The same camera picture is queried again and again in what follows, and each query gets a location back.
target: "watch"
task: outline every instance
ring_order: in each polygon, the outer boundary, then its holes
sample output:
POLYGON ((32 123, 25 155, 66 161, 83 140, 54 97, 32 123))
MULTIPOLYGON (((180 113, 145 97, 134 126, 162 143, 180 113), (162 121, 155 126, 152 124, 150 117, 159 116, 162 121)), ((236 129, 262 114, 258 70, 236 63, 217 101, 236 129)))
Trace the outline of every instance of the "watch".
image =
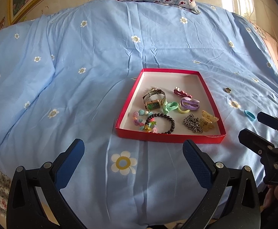
POLYGON ((152 110, 161 108, 165 100, 166 100, 166 94, 161 89, 156 89, 156 90, 150 91, 145 96, 143 96, 143 102, 145 105, 145 109, 147 109, 148 111, 152 111, 152 110), (146 98, 151 98, 152 95, 158 95, 158 94, 163 94, 163 98, 157 99, 157 100, 150 99, 149 101, 145 101, 146 98))

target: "bed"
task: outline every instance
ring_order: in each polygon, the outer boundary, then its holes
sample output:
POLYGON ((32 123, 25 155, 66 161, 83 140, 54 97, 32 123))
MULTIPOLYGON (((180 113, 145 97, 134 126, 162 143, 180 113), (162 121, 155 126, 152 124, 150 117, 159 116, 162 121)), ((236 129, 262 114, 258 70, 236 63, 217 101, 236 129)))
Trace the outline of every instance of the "bed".
MULTIPOLYGON (((199 71, 221 114, 221 144, 199 145, 229 168, 259 157, 238 141, 244 128, 278 145, 278 134, 244 109, 278 116, 278 70, 243 17, 145 2, 94 0, 0 31, 0 170, 39 168, 75 138, 85 154, 61 192, 87 228, 146 228, 188 218, 203 198, 182 144, 122 139, 114 125, 142 68, 199 71), (229 87, 230 94, 224 92, 229 87), (128 171, 112 166, 124 156, 128 171)), ((228 197, 225 193, 221 208, 228 197)))

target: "black beaded bracelet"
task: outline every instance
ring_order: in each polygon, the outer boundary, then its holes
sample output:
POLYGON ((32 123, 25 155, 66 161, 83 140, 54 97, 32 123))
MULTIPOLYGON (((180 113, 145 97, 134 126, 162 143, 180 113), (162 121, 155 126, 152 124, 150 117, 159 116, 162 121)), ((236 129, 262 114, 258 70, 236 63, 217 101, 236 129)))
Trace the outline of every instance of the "black beaded bracelet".
POLYGON ((166 131, 166 132, 162 132, 164 134, 171 134, 173 131, 174 131, 174 128, 175 128, 175 121, 173 120, 173 118, 171 118, 170 116, 166 115, 166 114, 153 114, 151 116, 149 116, 146 120, 146 125, 148 125, 150 123, 150 120, 151 118, 154 118, 154 117, 163 117, 165 119, 167 119, 168 121, 171 122, 171 128, 170 130, 166 131))

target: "colorful beaded bracelet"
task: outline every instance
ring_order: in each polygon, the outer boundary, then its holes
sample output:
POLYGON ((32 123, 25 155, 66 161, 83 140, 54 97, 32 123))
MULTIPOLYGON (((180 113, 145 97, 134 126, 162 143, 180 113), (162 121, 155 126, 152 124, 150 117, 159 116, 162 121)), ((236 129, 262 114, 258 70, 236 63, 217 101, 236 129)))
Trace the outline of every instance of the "colorful beaded bracelet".
POLYGON ((170 128, 170 130, 168 130, 168 131, 166 131, 166 132, 162 132, 162 133, 164 133, 164 134, 171 134, 171 133, 174 131, 174 128, 175 128, 175 121, 173 120, 173 118, 171 118, 170 116, 168 116, 168 115, 166 115, 166 114, 153 114, 153 115, 149 116, 149 117, 147 118, 146 123, 145 123, 145 126, 144 126, 144 127, 145 127, 145 128, 144 128, 145 131, 148 131, 150 121, 151 121, 151 119, 154 118, 154 117, 163 117, 163 118, 165 118, 165 119, 167 119, 168 121, 171 122, 171 128, 170 128))

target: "red hair clip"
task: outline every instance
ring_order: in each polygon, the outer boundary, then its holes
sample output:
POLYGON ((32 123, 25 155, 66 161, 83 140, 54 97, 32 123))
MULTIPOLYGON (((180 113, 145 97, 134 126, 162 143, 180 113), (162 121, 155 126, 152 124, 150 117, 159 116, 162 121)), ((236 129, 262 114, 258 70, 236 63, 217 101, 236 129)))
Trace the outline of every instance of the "red hair clip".
POLYGON ((181 97, 189 97, 192 99, 192 95, 188 95, 186 92, 184 92, 183 90, 180 90, 178 87, 175 87, 174 94, 179 95, 181 97))

